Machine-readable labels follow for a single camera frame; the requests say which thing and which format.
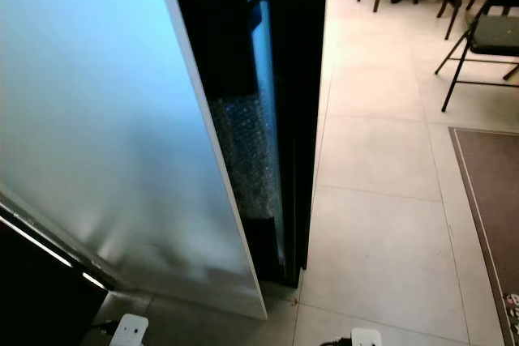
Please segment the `rug border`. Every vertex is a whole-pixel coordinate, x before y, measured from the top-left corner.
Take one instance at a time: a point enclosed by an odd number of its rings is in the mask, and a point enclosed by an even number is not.
[[[487,268],[487,275],[488,275],[488,279],[490,281],[492,295],[493,295],[494,301],[495,301],[495,310],[497,311],[497,316],[500,321],[501,333],[503,335],[504,344],[505,344],[505,346],[515,346],[512,330],[510,328],[510,322],[508,320],[508,315],[506,313],[506,307],[504,305],[503,291],[501,289],[499,279],[497,277],[497,271],[495,269],[495,263],[492,258],[492,252],[490,250],[490,246],[488,245],[485,228],[483,227],[483,219],[481,218],[481,214],[479,213],[478,202],[474,196],[472,181],[470,180],[470,174],[466,168],[465,159],[463,157],[463,152],[461,150],[461,145],[460,145],[459,139],[457,137],[457,130],[469,131],[469,132],[474,132],[474,133],[498,134],[498,135],[519,136],[519,134],[513,133],[513,132],[507,132],[507,131],[469,129],[469,128],[455,127],[455,126],[448,127],[448,132],[449,132],[449,134],[451,136],[451,140],[453,142],[454,153],[456,154],[458,167],[459,167],[460,173],[461,173],[461,179],[463,180],[463,185],[465,187],[467,199],[469,200],[472,219],[474,221],[474,226],[476,228],[476,232],[478,233],[479,245],[481,246],[481,251],[483,252],[483,259],[485,262],[485,267]]]

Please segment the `white edge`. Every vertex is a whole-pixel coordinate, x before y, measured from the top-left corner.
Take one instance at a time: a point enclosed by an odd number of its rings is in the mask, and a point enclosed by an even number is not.
[[[189,77],[193,84],[193,89],[198,100],[200,112],[202,113],[202,117],[204,119],[209,139],[211,140],[212,149],[214,151],[218,163],[218,168],[220,169],[221,179],[223,180],[225,189],[227,190],[227,196],[229,198],[229,202],[233,210],[236,226],[238,228],[240,237],[242,238],[243,248],[246,252],[247,260],[249,262],[252,275],[254,277],[254,283],[264,313],[264,315],[260,318],[266,319],[267,310],[265,308],[263,295],[261,293],[260,283],[258,282],[258,277],[255,272],[254,263],[252,262],[251,252],[249,251],[247,239],[245,238],[245,232],[243,231],[242,221],[240,219],[238,212],[238,206],[236,204],[236,200],[234,199],[233,189],[230,185],[229,175],[227,174],[227,168],[225,167],[224,158],[221,154],[217,133],[212,123],[211,113],[209,112],[208,102],[205,98],[204,88],[202,87],[202,80],[200,79],[198,68],[196,67],[195,57],[193,56],[193,52],[191,50],[191,44],[189,43],[189,38],[187,36],[186,27],[184,25],[184,19],[182,18],[182,12],[180,11],[180,7],[178,5],[177,0],[165,0],[165,4],[168,7],[171,23],[173,24],[174,31],[177,34],[178,43],[180,44],[180,49],[182,51],[182,56],[184,58],[184,61],[186,62],[187,72],[189,73]]]

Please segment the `frosted glass panel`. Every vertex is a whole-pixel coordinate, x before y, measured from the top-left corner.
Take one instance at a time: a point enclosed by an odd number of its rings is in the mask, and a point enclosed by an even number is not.
[[[0,182],[141,288],[262,316],[164,0],[1,0]]]

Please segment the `chair seat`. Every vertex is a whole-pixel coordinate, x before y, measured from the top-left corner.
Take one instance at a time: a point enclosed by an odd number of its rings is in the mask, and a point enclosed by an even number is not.
[[[477,54],[519,57],[519,17],[481,15],[470,50]]]

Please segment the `brown rug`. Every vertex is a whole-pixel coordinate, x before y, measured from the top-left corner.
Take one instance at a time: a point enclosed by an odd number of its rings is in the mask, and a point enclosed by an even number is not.
[[[449,130],[504,343],[519,345],[519,134]]]

